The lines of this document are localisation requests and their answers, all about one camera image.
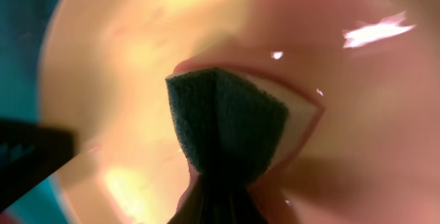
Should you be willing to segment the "teal plastic tray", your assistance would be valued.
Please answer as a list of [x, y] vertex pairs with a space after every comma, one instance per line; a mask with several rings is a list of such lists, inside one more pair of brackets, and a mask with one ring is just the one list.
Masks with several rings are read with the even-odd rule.
[[[58, 0], [1, 0], [1, 117], [36, 122], [37, 65]], [[22, 223], [63, 224], [58, 186], [47, 178], [8, 208]]]

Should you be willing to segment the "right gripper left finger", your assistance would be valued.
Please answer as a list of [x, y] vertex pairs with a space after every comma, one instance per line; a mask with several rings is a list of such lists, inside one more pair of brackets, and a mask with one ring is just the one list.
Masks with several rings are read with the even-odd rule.
[[220, 184], [198, 176], [168, 224], [219, 224]]

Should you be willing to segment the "green scrub sponge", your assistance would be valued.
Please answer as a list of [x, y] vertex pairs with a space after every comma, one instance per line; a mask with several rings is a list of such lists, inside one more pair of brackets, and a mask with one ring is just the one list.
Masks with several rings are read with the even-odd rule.
[[248, 185], [305, 142], [321, 108], [264, 78], [219, 68], [166, 79], [178, 141], [208, 181]]

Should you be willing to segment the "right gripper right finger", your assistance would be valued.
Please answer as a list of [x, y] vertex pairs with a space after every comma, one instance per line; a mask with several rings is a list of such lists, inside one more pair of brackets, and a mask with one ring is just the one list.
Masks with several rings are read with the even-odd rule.
[[219, 187], [220, 224], [267, 224], [245, 184], [221, 182]]

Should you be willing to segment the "yellow plate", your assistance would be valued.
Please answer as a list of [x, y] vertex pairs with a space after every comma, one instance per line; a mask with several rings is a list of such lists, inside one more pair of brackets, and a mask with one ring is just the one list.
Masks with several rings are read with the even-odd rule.
[[244, 73], [298, 106], [251, 192], [270, 223], [439, 222], [439, 0], [62, 0], [42, 123], [74, 223], [166, 223], [190, 184], [165, 79]]

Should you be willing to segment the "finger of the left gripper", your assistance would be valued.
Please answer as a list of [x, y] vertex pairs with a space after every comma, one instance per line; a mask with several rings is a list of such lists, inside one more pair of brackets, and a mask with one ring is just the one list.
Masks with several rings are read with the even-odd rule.
[[48, 178], [74, 155], [75, 133], [1, 120], [1, 211]]

